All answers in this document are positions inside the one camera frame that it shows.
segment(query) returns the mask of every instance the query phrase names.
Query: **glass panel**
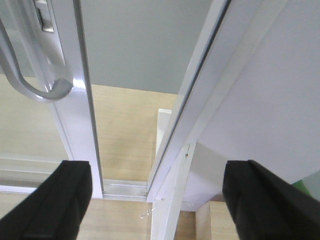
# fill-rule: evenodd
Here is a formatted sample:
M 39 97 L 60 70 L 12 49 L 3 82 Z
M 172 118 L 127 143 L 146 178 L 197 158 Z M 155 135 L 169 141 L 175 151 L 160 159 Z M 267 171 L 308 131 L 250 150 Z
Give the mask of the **glass panel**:
M 5 1 L 0 18 L 16 52 L 22 74 L 38 87 Z M 17 92 L 0 68 L 0 185 L 36 187 L 68 155 L 56 129 L 49 105 Z
M 211 2 L 81 1 L 103 178 L 147 181 Z

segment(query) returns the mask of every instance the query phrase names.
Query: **white door frame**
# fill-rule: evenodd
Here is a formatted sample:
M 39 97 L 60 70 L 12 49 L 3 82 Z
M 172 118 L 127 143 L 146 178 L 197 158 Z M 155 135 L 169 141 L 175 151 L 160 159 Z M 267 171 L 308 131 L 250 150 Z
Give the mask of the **white door frame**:
M 147 202 L 161 197 L 179 151 L 197 142 L 287 1 L 212 2 L 151 169 Z
M 174 131 L 176 133 L 176 130 L 182 124 L 186 131 L 186 137 L 182 138 L 182 134 L 178 132 L 178 136 L 173 136 L 177 138 L 176 142 L 169 142 L 166 149 L 174 153 L 174 148 L 180 148 L 180 153 L 177 157 L 164 154 L 164 158 L 155 173 L 153 185 L 150 187 L 147 201 L 153 202 L 151 240 L 174 239 L 187 176 L 192 162 L 192 159 L 188 159 L 188 155 L 186 155 L 186 159 L 183 158 L 186 146 L 188 143 L 193 143 L 191 144 L 190 156 L 192 158 L 196 142 L 201 133 L 218 110 L 238 76 L 251 60 L 255 50 L 286 6 L 287 1 L 262 0 L 255 1 L 255 4 L 249 4 L 250 0 L 243 0 L 241 3 L 240 1 L 234 1 L 235 4 L 229 6 L 224 26 L 221 27 L 218 38 L 211 45 L 209 54 L 204 56 L 206 59 L 201 66 L 201 71 Z M 241 22 L 237 19 L 243 18 L 244 15 L 248 19 L 244 23 L 242 22 L 242 27 L 239 27 Z M 224 44 L 224 41 L 226 41 L 225 34 L 228 35 L 228 31 L 229 36 L 233 36 L 234 39 L 228 44 Z M 225 53 L 225 61 L 217 60 L 216 56 L 219 52 L 217 52 L 217 49 L 220 53 Z M 206 88 L 210 88 L 208 95 L 205 94 Z M 195 118 L 191 118 L 192 125 L 188 127 L 184 121 L 190 120 L 191 113 L 199 114 Z
M 46 33 L 41 30 L 33 1 L 7 0 L 15 25 L 21 32 L 21 40 L 35 76 L 41 80 L 43 88 L 50 89 L 53 80 L 57 77 L 65 78 L 73 84 L 71 92 L 66 97 L 49 103 L 48 106 L 69 160 L 89 161 L 92 172 L 92 197 L 103 198 L 98 138 L 80 1 L 47 0 L 47 4 L 51 18 L 54 16 L 53 24 L 58 29 L 60 41 L 52 40 L 52 42 L 56 48 L 61 48 L 63 52 L 64 59 L 60 65 L 48 64 L 50 50 L 40 40 Z

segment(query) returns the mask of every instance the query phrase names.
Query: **white panel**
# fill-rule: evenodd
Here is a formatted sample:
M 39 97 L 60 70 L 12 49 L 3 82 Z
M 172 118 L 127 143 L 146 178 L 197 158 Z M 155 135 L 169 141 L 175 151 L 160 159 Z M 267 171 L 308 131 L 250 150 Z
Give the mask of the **white panel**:
M 176 159 L 178 153 L 185 144 L 190 129 L 192 128 L 198 114 L 200 113 L 203 105 L 207 100 L 207 97 L 210 94 L 210 89 L 216 83 L 215 81 L 209 81 L 205 84 L 201 84 L 198 88 L 198 90 L 201 89 L 200 95 L 193 92 L 191 94 L 192 100 L 189 99 L 190 104 L 182 106 L 184 104 L 184 100 L 187 100 L 189 89 L 193 84 L 194 78 L 197 75 L 198 68 L 202 63 L 207 48 L 209 47 L 211 37 L 214 34 L 214 30 L 219 24 L 220 16 L 224 10 L 225 4 L 225 0 L 215 0 L 212 2 L 208 11 L 208 15 L 201 30 L 198 42 L 194 48 L 187 71 L 184 75 L 184 79 L 179 90 L 179 95 L 172 110 L 168 128 L 164 133 L 163 140 L 159 146 L 158 153 L 151 168 L 147 183 L 148 202 L 152 202 L 156 197 L 162 182 L 169 172 L 172 162 L 174 161 L 174 159 Z M 180 117 L 180 111 L 183 107 L 184 111 L 182 113 L 182 116 Z
M 190 133 L 191 138 L 198 139 L 204 131 L 204 135 L 207 136 L 208 141 L 212 139 L 219 141 L 219 138 L 214 133 L 208 132 L 206 126 L 210 123 L 211 117 L 216 114 L 216 111 L 219 112 L 221 109 L 221 104 L 225 101 L 225 97 L 228 97 L 228 92 L 232 89 L 233 84 L 250 62 L 251 57 L 285 5 L 286 1 L 263 1 L 256 11 L 251 12 L 251 16 L 253 14 L 254 16 L 250 21 L 246 22 L 247 27 L 243 28 L 245 33 L 225 66 L 198 120 L 194 124 Z M 243 14 L 243 12 L 240 11 L 241 7 L 245 6 L 231 5 L 230 11 L 236 11 L 239 17 Z M 226 20 L 234 21 L 235 19 L 237 18 L 227 18 Z M 225 28 L 222 27 L 221 29 L 221 34 L 233 30 L 233 28 L 227 27 L 227 24 L 224 25 L 224 27 Z M 211 60 L 215 58 L 216 55 L 212 52 L 201 70 L 200 78 L 215 79 L 215 75 L 210 72 L 211 67 L 215 66 L 215 62 Z M 232 115 L 228 117 L 231 120 L 235 119 Z M 204 145 L 198 145 L 197 149 L 184 196 L 184 201 L 194 203 L 193 210 L 197 210 L 205 202 L 221 193 L 225 164 L 228 160 L 226 155 L 212 151 Z
M 164 195 L 154 203 L 151 239 L 173 240 L 178 224 L 187 177 L 193 159 L 195 144 L 185 145 L 175 159 L 161 188 Z
M 170 109 L 162 109 L 158 110 L 158 118 L 156 122 L 156 141 L 155 141 L 155 155 L 157 155 L 160 143 L 164 138 L 164 134 L 166 129 L 168 128 L 168 123 L 170 120 L 172 110 Z
M 174 151 L 172 149 L 177 148 L 179 144 L 181 144 L 184 136 L 186 136 L 186 142 L 198 140 L 211 117 L 215 114 L 228 91 L 233 86 L 237 77 L 250 61 L 253 53 L 268 32 L 270 26 L 272 26 L 275 19 L 286 5 L 286 1 L 251 3 L 252 2 L 248 1 L 246 2 L 247 5 L 244 5 L 242 2 L 242 4 L 231 4 L 229 6 L 230 9 L 228 9 L 225 16 L 226 20 L 223 22 L 221 29 L 219 30 L 220 32 L 215 38 L 209 55 L 201 68 L 197 82 L 192 89 L 191 96 L 182 112 L 177 129 L 174 132 L 173 137 L 175 139 L 171 140 L 170 145 L 166 150 L 166 155 L 158 169 L 154 183 L 158 184 L 160 181 L 159 179 L 163 179 L 165 169 L 170 167 L 170 160 L 172 161 L 175 159 L 173 155 Z M 243 17 L 245 13 L 249 13 L 250 17 L 244 22 L 237 21 L 239 18 Z M 232 33 L 235 29 L 233 27 L 241 27 L 241 30 L 236 32 L 234 41 L 226 43 L 225 38 L 221 38 L 221 36 Z M 228 57 L 230 59 L 224 59 L 223 64 L 225 65 L 221 65 L 221 62 L 217 61 L 217 58 L 220 56 L 217 55 L 217 53 L 222 50 L 221 48 L 229 50 L 227 53 L 229 54 Z M 150 190 L 147 201 L 152 197 L 155 197 L 153 189 Z
M 200 142 L 289 183 L 320 169 L 320 2 L 289 1 Z

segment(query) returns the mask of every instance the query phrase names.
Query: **grey wall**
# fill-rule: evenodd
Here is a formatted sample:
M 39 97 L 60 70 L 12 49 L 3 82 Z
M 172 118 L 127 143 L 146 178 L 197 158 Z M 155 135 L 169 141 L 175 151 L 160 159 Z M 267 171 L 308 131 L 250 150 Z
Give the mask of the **grey wall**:
M 93 84 L 178 93 L 212 0 L 82 0 Z
M 25 77 L 34 77 L 34 71 L 30 65 L 24 46 L 20 40 L 19 32 L 16 31 L 15 25 L 12 21 L 11 15 L 7 8 L 5 0 L 0 0 L 0 18 L 10 38 L 11 44 L 14 48 L 16 58 Z

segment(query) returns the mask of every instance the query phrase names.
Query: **wooden block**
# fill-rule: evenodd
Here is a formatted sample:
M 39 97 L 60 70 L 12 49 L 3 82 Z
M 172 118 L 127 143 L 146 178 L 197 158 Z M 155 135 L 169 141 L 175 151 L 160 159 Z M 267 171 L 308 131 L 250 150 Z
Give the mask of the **wooden block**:
M 181 211 L 174 240 L 196 240 L 196 213 Z
M 196 240 L 239 240 L 225 202 L 209 201 L 196 212 Z

